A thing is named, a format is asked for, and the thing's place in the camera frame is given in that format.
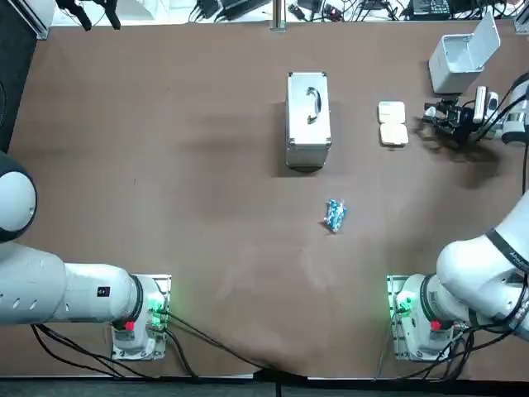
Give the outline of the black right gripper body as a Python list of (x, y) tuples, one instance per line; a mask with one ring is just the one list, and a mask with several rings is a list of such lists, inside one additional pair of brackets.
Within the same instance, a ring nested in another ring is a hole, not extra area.
[(452, 131), (452, 140), (457, 145), (464, 145), (470, 136), (478, 131), (479, 122), (474, 121), (474, 109), (467, 107), (457, 107), (457, 119)]

